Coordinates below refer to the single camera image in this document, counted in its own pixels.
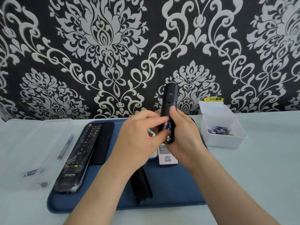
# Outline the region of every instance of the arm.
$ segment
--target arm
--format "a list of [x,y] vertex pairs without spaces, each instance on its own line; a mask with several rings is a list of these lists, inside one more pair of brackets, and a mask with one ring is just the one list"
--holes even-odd
[[219,225],[279,223],[263,210],[205,148],[195,123],[174,107],[175,141],[169,151],[192,174]]
[[151,137],[148,128],[163,124],[168,119],[144,110],[123,123],[110,157],[64,225],[110,224],[129,178],[147,162],[169,134],[169,130],[164,130]]

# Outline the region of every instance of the hand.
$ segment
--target hand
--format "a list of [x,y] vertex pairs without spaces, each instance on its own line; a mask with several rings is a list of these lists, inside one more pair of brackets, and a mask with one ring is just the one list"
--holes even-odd
[[164,130],[152,137],[147,130],[166,123],[168,120],[169,117],[160,117],[153,111],[143,110],[124,121],[107,161],[115,166],[119,165],[122,169],[128,168],[133,174],[147,162],[170,132]]
[[197,125],[189,116],[171,106],[170,117],[176,125],[175,140],[171,144],[166,144],[166,147],[182,165],[192,171],[201,151],[207,149],[201,140]]

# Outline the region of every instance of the transparent plastic box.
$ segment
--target transparent plastic box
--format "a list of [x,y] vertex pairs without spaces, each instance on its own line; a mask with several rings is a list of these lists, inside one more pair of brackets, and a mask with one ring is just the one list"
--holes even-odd
[[[238,148],[247,138],[235,114],[223,102],[199,101],[199,105],[203,114],[200,130],[207,146]],[[208,128],[215,126],[231,128],[230,134],[234,136],[212,134],[207,131]]]
[[[72,147],[58,160],[72,132],[71,119],[12,119],[0,125],[0,188],[46,189],[62,170]],[[23,177],[28,171],[34,175]]]

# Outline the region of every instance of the thtf logo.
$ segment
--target thtf logo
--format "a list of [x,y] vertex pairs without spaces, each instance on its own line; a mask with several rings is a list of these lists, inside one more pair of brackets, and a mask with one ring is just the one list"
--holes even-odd
[[75,174],[65,174],[64,177],[73,177]]

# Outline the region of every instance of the table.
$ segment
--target table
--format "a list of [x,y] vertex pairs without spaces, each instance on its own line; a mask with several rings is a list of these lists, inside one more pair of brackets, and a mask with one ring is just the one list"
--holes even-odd
[[[202,116],[191,117],[200,126]],[[300,111],[242,113],[236,117],[248,135],[243,144],[238,149],[208,149],[279,223],[300,224]],[[75,137],[79,137],[90,121],[93,119],[73,121]],[[0,189],[1,224],[63,224],[68,214],[57,215],[47,210],[50,190],[4,192]],[[216,222],[207,205],[198,205],[117,211],[112,224],[210,225]]]

